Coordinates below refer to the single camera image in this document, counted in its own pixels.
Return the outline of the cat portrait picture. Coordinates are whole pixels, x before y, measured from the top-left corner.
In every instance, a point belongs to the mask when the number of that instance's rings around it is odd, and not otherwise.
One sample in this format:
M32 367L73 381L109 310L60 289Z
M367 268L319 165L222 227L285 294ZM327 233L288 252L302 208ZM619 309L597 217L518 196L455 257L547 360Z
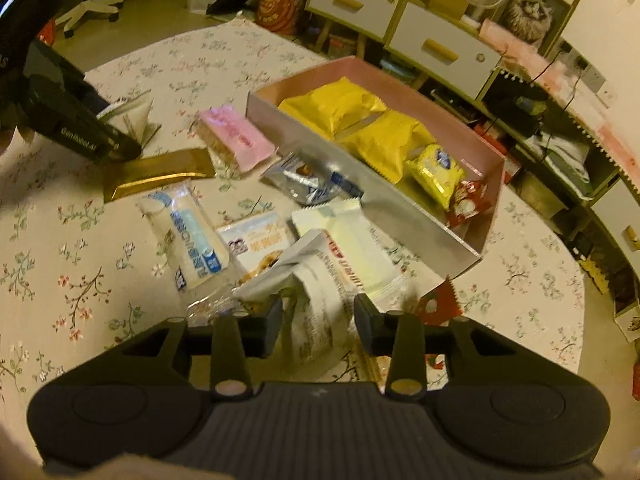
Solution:
M491 21L547 56L579 3L580 0L504 0Z

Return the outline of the orange printed bag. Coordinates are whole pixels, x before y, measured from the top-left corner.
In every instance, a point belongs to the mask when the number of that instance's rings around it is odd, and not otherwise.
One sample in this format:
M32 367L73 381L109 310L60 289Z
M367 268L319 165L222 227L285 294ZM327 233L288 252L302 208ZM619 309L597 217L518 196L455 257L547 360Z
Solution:
M255 23L280 36L294 37L305 0L258 0Z

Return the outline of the cookie picture snack packet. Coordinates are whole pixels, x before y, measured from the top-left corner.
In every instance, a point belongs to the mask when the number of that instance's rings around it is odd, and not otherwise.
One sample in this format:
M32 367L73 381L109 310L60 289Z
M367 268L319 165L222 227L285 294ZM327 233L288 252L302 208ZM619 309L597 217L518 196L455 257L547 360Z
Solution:
M274 211L222 226L217 233L238 260L241 284L270 269L295 242L286 221Z

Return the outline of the pink wafer snack packet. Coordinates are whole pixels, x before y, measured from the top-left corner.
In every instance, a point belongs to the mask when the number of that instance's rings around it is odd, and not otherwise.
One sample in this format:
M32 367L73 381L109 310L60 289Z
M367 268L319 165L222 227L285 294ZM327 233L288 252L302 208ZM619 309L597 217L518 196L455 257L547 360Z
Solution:
M277 151L259 129L229 105L201 110L195 131L237 174L247 174Z

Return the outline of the floral tablecloth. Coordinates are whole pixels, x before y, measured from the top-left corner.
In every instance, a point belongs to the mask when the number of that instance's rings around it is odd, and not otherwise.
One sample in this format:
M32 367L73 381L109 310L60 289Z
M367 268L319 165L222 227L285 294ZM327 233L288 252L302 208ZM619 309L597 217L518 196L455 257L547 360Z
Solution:
M198 146L200 110L244 110L251 91L321 63L244 20L186 32L88 73L109 100L147 93L159 155ZM480 263L454 282L463 311L569 370L584 345L582 272L510 188ZM103 200L100 170L47 139L15 138L1 157L1 408L171 315L163 248L133 198Z

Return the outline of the white blue rice cracker packet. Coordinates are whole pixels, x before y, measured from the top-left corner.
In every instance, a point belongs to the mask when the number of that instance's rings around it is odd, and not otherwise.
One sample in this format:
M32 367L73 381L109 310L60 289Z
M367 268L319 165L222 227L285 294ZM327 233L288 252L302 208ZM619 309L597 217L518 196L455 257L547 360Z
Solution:
M165 249L179 292L229 281L228 246L210 224L188 182L145 194L137 206Z

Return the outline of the pink cardboard tray box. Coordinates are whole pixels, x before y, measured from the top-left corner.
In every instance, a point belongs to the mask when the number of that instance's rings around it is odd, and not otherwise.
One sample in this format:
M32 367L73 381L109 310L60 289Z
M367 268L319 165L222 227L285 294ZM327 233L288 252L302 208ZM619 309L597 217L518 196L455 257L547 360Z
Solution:
M247 118L359 198L364 214L452 278L483 257L503 156L382 70L340 58L250 92Z

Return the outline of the wooden cabinet with drawers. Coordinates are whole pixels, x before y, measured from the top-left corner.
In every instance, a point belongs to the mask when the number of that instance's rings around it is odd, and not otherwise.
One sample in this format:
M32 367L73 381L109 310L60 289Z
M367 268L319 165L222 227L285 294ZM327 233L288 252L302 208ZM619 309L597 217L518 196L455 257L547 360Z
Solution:
M498 136L518 166L563 204L553 216L565 244L602 278L617 313L639 303L639 190L549 93L501 67L478 39L465 0L307 0L326 26L356 32L363 54L375 40L409 65L451 113ZM593 92L639 156L639 0L580 0L554 49Z

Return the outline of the pink cloth runner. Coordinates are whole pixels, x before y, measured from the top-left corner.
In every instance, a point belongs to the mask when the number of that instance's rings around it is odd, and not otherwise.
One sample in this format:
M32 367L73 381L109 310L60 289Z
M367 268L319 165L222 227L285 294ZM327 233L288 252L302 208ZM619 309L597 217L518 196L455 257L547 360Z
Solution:
M480 25L478 39L501 54L501 67L546 90L560 107L568 105L567 113L578 120L629 183L639 189L639 156L584 82L570 76L561 61L547 61L533 46L492 21L485 20Z

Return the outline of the yellow printed snack bag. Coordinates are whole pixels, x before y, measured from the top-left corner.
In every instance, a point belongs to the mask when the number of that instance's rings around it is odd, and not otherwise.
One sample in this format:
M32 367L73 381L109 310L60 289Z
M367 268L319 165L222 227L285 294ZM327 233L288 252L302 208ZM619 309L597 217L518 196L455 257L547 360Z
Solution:
M369 125L342 136L337 144L388 182L397 184L404 176L409 154L435 142L420 120L386 110Z

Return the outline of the white office chair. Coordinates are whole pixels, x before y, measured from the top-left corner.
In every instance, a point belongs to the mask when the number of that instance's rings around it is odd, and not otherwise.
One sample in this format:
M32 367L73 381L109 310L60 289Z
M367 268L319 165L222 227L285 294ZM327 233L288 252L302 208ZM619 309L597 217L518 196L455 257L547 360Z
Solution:
M117 22L123 5L124 0L85 0L57 18L55 25L63 25L64 37L70 38L74 36L76 26L87 16L101 15L110 22Z

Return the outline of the yellow blue-label snack bag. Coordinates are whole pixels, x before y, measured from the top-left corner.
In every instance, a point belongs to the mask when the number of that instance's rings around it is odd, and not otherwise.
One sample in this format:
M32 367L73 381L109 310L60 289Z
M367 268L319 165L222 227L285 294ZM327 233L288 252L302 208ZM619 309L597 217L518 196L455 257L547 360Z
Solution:
M405 168L445 210L450 208L454 191L465 175L462 166L437 143L428 144L418 156L407 160Z

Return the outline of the white pistachio snack bag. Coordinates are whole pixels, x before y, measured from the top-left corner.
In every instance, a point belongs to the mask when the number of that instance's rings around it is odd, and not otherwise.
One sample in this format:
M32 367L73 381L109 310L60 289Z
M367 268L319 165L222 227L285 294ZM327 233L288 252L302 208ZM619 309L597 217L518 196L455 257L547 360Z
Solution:
M145 148L160 130L160 124L150 121L154 100L151 91L121 98L98 114L98 119L130 136Z

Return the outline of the white triangular snack bag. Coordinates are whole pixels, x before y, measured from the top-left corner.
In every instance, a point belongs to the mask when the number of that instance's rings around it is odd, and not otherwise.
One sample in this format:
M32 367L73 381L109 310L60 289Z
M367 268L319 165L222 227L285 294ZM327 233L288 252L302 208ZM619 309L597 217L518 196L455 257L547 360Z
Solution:
M362 281L329 232L311 230L234 296L263 302L273 294L290 295L274 356L286 374L311 378L352 350L352 306L361 291Z

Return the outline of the cream red-label snack packet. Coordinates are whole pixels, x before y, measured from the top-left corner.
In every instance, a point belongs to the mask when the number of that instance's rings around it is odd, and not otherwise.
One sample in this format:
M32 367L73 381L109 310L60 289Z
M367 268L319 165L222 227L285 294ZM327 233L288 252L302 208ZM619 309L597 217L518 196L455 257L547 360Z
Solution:
M292 222L299 236L312 230L329 234L359 278L360 292L365 292L378 310L408 311L418 299L408 275L392 263L374 238L358 198L296 210Z

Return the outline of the plain yellow snack bag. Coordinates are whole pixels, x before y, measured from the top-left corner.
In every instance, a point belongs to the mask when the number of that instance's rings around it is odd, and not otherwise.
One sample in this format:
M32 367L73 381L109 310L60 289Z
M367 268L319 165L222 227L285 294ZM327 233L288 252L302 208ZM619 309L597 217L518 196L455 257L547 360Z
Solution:
M376 94L342 77L301 96L284 99L278 110L333 140L344 130L384 113L387 106Z

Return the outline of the silver foil snack packet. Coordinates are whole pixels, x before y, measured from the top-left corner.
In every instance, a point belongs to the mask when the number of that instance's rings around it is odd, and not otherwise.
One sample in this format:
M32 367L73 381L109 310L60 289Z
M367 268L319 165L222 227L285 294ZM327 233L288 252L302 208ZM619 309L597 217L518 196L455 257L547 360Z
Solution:
M302 207L329 203L337 197L363 198L353 180L327 162L310 155L289 152L262 173L262 182L274 186Z

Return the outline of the red snack bag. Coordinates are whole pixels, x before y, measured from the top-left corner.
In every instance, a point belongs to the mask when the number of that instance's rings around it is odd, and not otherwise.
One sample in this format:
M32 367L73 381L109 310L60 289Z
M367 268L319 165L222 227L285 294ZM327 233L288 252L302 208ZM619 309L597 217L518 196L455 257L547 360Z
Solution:
M492 207L486 197L486 183L482 180L462 180L454 189L447 211L447 222L451 229L484 214Z
M446 327L456 316L462 315L450 278L445 278L445 281L424 294L416 305L410 308L410 313L416 315L423 325L442 327ZM378 366L376 379L381 390L385 388L390 369L390 355L393 352L397 318L403 314L404 311L380 312L374 320L373 336L368 352L375 356ZM428 354L425 357L425 365L428 390L437 390L446 385L448 378L445 357L442 354Z

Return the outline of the gold foil snack bar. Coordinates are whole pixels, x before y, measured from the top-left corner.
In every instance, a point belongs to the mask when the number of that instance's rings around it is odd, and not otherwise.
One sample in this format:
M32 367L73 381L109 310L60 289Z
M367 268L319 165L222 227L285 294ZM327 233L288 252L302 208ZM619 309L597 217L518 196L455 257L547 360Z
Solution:
M188 179L216 176L207 148L188 148L131 162L113 162L103 173L103 201L136 195Z

